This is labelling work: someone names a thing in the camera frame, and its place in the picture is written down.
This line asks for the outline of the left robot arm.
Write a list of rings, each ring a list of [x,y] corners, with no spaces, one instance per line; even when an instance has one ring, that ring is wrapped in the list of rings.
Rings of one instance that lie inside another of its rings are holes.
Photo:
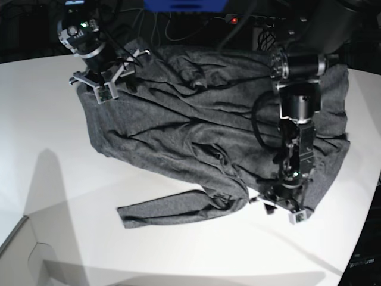
[[[271,52],[273,89],[260,95],[252,109],[256,113],[272,97],[279,100],[279,147],[263,141],[257,118],[252,118],[257,141],[275,153],[279,167],[259,194],[267,213],[280,207],[293,224],[307,220],[304,200],[315,167],[313,115],[322,107],[320,79],[338,59],[335,51],[366,17],[379,11],[379,1],[297,1],[294,18],[277,32]]]

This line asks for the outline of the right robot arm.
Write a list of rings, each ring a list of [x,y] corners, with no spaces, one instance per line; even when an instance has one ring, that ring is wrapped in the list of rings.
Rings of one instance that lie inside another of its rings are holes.
[[[65,1],[62,19],[58,22],[60,43],[86,64],[85,71],[76,71],[69,84],[81,83],[93,90],[98,104],[119,98],[117,84],[135,74],[138,58],[149,50],[122,47],[105,30],[95,1]]]

